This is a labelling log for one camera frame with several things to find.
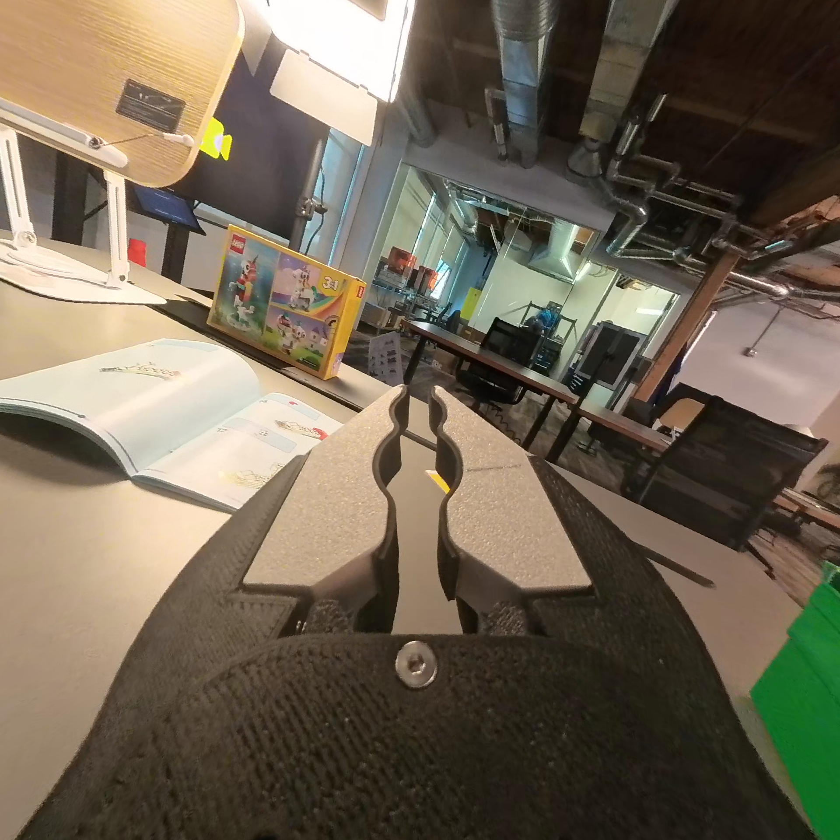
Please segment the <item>wooden book stand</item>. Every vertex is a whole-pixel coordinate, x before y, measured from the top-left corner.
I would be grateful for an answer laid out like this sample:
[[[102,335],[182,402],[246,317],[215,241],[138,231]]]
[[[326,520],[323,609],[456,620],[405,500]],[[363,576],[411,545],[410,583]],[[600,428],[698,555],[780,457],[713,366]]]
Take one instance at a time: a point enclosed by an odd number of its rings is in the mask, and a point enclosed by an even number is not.
[[[42,298],[159,306],[130,281],[127,182],[180,181],[198,156],[245,34],[234,1],[2,2],[2,281]],[[102,170],[105,270],[38,243],[18,138]]]

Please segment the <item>small dark screen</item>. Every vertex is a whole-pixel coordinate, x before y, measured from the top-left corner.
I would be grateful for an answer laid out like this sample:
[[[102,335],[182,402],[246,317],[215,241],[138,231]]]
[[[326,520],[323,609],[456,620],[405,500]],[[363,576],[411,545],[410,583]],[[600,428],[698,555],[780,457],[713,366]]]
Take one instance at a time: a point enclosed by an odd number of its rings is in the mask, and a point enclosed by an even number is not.
[[[164,224],[161,275],[181,284],[191,237],[207,235],[195,215],[194,203],[172,190],[132,182],[127,182],[127,200],[133,212]]]

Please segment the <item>metal ceiling pipes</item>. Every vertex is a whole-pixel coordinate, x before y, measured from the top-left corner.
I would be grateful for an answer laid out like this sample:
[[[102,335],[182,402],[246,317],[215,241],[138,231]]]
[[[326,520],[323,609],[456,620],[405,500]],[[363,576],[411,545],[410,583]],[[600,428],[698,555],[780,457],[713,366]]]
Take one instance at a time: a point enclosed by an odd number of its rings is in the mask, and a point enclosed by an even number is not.
[[[838,305],[838,189],[760,221],[751,196],[716,182],[713,165],[654,153],[648,136],[670,105],[671,97],[659,93],[644,112],[632,112],[603,160],[601,185],[616,207],[606,251],[697,279],[732,257],[717,299]]]

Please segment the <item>black office chair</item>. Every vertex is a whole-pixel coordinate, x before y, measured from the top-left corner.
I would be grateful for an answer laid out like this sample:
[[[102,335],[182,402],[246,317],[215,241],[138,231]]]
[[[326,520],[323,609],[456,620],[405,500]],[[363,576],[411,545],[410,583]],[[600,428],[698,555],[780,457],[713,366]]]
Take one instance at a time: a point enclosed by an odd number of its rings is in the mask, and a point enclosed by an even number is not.
[[[537,332],[494,318],[480,348],[528,369],[539,341]],[[526,392],[524,385],[509,374],[477,361],[459,362],[455,379],[471,396],[471,407],[477,412],[483,405],[516,405]]]

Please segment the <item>yellow lego box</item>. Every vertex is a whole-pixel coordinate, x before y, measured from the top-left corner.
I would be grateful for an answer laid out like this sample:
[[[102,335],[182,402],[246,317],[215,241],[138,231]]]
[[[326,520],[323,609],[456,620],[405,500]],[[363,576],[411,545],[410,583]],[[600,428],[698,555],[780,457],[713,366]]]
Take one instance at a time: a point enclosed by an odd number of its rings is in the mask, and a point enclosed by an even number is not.
[[[327,381],[340,373],[366,283],[229,225],[206,325]]]

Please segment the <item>wooden support post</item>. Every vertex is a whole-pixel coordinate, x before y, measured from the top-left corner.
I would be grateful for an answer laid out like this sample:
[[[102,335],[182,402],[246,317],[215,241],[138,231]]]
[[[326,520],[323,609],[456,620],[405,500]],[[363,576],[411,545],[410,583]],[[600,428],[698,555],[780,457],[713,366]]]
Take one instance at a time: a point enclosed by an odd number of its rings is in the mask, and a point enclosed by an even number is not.
[[[668,333],[666,341],[658,348],[645,377],[633,392],[634,399],[647,403],[655,394],[679,353],[706,315],[711,302],[741,259],[734,253],[725,253],[707,269],[675,326]]]

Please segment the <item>large black monitor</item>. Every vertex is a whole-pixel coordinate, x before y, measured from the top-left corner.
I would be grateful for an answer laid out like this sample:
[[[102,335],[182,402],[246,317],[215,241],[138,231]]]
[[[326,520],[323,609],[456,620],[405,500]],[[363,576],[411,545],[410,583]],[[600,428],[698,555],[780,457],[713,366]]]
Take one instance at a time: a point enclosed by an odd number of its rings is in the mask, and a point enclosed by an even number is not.
[[[212,158],[199,152],[190,171],[172,182],[174,191],[185,198],[203,203],[289,239],[298,219],[298,199],[313,192],[307,188],[312,156],[319,144],[326,144],[329,127],[293,108],[270,93],[282,57],[287,48],[275,36],[268,44],[254,72],[240,52],[217,105],[214,117],[223,126],[222,135],[230,135],[228,158]],[[137,126],[150,130],[174,132],[169,123],[174,117],[174,100],[153,110],[143,108]],[[132,124],[133,133],[140,129]],[[56,157],[55,190],[51,237],[81,245],[86,216],[88,175],[92,173],[70,157]]]

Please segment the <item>black display on stand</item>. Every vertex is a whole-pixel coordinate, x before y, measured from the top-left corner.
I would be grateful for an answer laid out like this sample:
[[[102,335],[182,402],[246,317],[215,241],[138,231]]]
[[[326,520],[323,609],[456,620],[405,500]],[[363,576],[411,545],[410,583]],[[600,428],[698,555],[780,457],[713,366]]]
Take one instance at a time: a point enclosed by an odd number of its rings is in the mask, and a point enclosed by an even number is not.
[[[614,392],[624,382],[647,337],[612,321],[598,322],[584,337],[570,368],[567,387],[576,396],[586,395],[595,385]]]

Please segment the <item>white light panel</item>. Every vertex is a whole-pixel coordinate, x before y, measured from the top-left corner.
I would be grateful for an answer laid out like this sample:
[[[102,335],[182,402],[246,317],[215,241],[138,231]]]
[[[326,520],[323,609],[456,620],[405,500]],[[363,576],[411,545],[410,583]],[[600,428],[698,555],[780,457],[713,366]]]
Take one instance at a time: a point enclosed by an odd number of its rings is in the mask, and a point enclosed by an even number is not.
[[[270,38],[285,46],[273,98],[363,146],[377,110],[400,87],[415,1],[238,1],[241,46],[252,74]]]

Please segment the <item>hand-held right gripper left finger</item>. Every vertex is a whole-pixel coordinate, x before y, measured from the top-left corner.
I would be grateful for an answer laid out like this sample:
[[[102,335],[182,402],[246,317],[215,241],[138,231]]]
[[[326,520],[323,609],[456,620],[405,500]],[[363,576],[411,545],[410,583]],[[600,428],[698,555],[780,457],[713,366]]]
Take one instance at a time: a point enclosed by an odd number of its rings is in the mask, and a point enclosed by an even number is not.
[[[246,588],[341,604],[396,603],[399,549],[389,485],[402,468],[405,385],[308,452],[245,573]]]

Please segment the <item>black mesh chair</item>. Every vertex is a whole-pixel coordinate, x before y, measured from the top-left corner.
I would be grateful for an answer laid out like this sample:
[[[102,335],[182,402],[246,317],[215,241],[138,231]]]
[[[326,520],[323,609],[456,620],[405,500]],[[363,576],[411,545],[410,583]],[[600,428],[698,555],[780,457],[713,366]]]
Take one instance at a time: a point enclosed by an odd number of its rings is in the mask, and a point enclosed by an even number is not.
[[[782,490],[828,445],[713,396],[688,428],[625,474],[622,495],[743,551]]]

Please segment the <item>metal shelf rack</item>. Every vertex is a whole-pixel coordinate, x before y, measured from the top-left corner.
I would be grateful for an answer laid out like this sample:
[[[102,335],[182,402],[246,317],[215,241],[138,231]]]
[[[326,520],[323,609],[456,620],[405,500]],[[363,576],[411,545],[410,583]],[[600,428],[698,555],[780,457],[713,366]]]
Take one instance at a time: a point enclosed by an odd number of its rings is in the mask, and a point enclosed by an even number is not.
[[[451,305],[443,303],[443,292],[450,267],[422,266],[404,248],[393,246],[380,258],[372,281],[372,323],[378,329],[399,329],[404,322],[443,324]]]

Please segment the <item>round metal duct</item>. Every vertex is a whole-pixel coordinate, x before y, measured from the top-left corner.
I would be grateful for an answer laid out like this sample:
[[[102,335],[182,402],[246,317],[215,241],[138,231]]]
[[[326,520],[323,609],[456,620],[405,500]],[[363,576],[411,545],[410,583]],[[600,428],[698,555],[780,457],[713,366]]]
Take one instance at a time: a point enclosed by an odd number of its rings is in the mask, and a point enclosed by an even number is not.
[[[519,164],[538,159],[541,85],[555,26],[558,1],[492,1],[490,13],[500,52],[507,125]]]

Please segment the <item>open lego instruction booklet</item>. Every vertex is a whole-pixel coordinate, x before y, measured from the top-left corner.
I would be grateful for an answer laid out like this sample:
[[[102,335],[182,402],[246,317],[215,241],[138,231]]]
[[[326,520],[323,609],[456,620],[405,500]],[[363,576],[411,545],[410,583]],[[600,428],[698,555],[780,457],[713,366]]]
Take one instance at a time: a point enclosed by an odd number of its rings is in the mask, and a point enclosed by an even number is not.
[[[4,379],[1,407],[83,434],[133,482],[226,512],[342,426],[265,392],[234,351],[178,339]]]

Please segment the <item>printed paper sheet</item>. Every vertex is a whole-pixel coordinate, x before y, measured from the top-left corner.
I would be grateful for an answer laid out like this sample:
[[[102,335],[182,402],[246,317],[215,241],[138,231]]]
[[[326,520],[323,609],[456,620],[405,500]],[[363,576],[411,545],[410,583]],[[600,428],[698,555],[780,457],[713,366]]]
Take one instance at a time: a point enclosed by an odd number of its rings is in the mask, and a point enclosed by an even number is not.
[[[383,332],[371,338],[367,353],[367,374],[388,386],[404,383],[401,333]]]

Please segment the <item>thin black rod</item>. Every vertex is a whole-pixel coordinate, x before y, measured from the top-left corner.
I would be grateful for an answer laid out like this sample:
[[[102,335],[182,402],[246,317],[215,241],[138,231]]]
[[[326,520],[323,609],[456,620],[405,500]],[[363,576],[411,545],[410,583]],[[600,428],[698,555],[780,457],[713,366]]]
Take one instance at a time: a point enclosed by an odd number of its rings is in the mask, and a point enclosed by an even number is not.
[[[652,549],[649,549],[645,546],[639,546],[640,549],[643,551],[645,556],[648,558],[650,562],[656,563],[657,565],[666,568],[667,570],[673,571],[674,573],[680,575],[692,581],[704,588],[707,589],[715,589],[716,584],[711,579],[707,578],[705,575],[699,574],[690,568],[686,567],[685,565],[678,563],[666,556],[662,553],[656,552]]]

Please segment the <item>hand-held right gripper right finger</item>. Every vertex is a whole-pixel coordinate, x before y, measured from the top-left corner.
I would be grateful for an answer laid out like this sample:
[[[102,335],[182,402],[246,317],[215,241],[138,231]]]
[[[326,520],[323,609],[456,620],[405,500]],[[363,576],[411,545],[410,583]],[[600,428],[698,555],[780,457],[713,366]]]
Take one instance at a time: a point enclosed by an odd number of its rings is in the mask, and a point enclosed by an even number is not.
[[[526,603],[592,591],[588,575],[527,452],[436,386],[429,426],[446,494],[437,569],[462,603]]]

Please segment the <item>rectangular metal duct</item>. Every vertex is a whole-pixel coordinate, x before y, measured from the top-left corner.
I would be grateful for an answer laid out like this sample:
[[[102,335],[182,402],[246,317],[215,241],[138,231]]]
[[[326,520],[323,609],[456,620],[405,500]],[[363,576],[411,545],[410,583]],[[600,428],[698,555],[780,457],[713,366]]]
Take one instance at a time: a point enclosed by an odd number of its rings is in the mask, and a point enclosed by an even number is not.
[[[579,129],[609,142],[634,96],[655,42],[677,1],[611,1],[602,46]]]

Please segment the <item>brown wooden table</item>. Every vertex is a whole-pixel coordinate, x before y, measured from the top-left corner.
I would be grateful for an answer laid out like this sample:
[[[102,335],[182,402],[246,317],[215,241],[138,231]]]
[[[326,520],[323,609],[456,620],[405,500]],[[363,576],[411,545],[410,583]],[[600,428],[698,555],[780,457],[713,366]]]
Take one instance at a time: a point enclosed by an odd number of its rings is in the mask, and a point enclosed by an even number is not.
[[[431,323],[408,321],[404,323],[404,328],[417,338],[414,352],[404,370],[405,385],[408,385],[412,381],[417,366],[423,357],[427,342],[432,341],[462,361],[477,361],[481,364],[497,368],[519,381],[519,383],[524,385],[526,390],[548,397],[549,400],[545,403],[538,420],[532,425],[529,436],[522,443],[525,449],[530,448],[533,439],[548,418],[551,412],[551,405],[554,402],[560,401],[570,406],[570,414],[561,426],[560,432],[554,439],[549,453],[545,457],[551,464],[558,464],[565,447],[572,440],[574,432],[581,420],[581,416],[574,408],[574,405],[583,400],[581,396],[573,394],[565,385],[546,375],[506,361],[492,352],[482,350],[479,345],[462,339],[454,333],[448,332]]]
[[[622,438],[655,452],[664,452],[674,442],[671,437],[587,400],[579,401],[574,408],[591,425],[608,429]]]

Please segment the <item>black light stand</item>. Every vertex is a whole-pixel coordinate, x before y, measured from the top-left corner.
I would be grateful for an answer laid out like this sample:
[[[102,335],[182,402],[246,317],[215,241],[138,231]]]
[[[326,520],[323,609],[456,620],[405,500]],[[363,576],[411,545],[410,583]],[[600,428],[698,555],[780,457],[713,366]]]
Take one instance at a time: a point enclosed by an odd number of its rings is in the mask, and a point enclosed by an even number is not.
[[[315,215],[323,216],[327,212],[323,201],[326,189],[323,159],[327,143],[327,139],[318,139],[314,144],[301,193],[297,200],[295,218],[289,236],[289,248],[298,253],[303,252],[303,239],[308,223]]]

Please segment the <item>green plastic bin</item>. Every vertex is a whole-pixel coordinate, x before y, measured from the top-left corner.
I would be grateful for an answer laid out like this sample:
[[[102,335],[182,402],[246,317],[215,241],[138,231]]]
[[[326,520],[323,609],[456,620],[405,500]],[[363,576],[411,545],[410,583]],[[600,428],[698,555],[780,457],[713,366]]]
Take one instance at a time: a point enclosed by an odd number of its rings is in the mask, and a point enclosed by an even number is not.
[[[839,568],[789,626],[751,699],[815,834],[839,838]]]

